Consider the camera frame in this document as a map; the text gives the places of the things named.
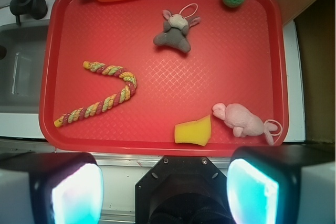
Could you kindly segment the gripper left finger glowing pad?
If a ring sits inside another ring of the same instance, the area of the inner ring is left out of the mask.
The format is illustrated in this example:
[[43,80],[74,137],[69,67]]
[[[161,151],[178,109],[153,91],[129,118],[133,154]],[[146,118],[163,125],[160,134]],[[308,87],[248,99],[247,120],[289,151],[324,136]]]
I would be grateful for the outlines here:
[[1,223],[98,223],[102,204],[90,153],[1,154]]

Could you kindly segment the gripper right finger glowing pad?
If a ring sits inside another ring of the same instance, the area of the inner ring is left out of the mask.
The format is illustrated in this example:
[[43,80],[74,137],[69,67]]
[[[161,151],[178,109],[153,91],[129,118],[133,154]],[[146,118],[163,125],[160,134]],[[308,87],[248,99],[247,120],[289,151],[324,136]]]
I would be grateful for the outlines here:
[[240,147],[226,189],[236,223],[335,223],[335,146]]

